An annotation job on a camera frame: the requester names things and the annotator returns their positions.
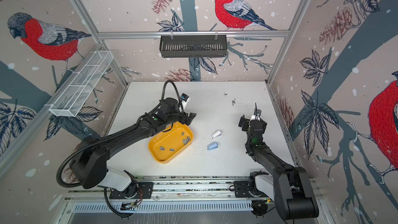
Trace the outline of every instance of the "white spot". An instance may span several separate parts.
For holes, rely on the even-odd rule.
[[[62,195],[59,195],[50,205],[49,207],[49,211],[51,211],[57,204],[58,202],[61,200]]]
[[[33,177],[33,175],[36,173],[36,169],[31,169],[28,172],[26,172],[25,176],[26,177]]]
[[[357,207],[354,207],[354,211],[357,212],[357,214],[363,214],[362,211],[360,211]]]

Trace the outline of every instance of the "white tabletop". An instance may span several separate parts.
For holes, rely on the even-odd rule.
[[[162,96],[163,84],[131,82],[109,134],[131,126],[154,108]],[[238,127],[243,114],[251,117],[255,102],[268,124],[264,142],[282,160],[293,164],[265,82],[176,82],[176,86],[180,95],[191,97],[184,111],[197,113],[189,126],[194,135],[192,144],[162,164],[149,152],[151,138],[147,138],[114,155],[107,161],[109,166],[136,176],[249,176],[250,172],[265,171],[246,154],[246,133]],[[166,97],[176,98],[170,83]],[[212,139],[216,130],[221,130],[222,136]],[[217,142],[218,148],[209,151],[207,145],[212,142]]]

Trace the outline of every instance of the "yellow tray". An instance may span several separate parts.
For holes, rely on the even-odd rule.
[[[191,140],[184,144],[183,140],[188,137]],[[153,158],[159,163],[168,163],[171,159],[181,153],[184,149],[191,145],[193,141],[193,133],[191,129],[180,122],[175,122],[172,130],[168,132],[159,132],[148,143],[148,149]]]

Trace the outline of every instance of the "bird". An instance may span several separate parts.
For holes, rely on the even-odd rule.
[[[269,30],[276,30],[266,25],[244,0],[215,0],[215,11],[217,18],[229,28],[240,28],[246,26],[260,25]]]
[[[397,80],[391,82],[381,93],[379,93],[369,106],[370,135],[357,135],[373,141],[384,156],[390,161],[390,166],[380,172],[374,165],[368,164],[381,177],[379,184],[384,184],[384,176],[392,171],[398,170],[398,71],[392,73]]]
[[[90,34],[71,30],[60,24],[40,21],[23,12],[12,15],[7,25],[12,37],[20,37],[39,56],[48,60],[65,61],[67,67],[61,75],[72,71],[68,68],[68,59],[74,53],[80,55],[77,50],[79,43],[84,38],[91,37]]]

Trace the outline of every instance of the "pine cone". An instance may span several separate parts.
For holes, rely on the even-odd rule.
[[[167,77],[165,77],[164,79],[172,80],[174,82],[190,82],[196,80],[196,78],[192,75],[192,73],[184,68],[179,68],[174,72],[169,71],[167,73]]]
[[[279,108],[281,109],[283,119],[286,122],[287,128],[293,128],[293,122],[295,121],[295,116],[293,114],[293,109],[289,104],[286,102],[286,98],[281,99],[279,98]]]
[[[337,12],[333,20],[325,26],[325,29],[319,35],[319,42],[328,44],[335,40],[340,40],[346,31],[351,27],[352,11],[345,7],[343,10]]]

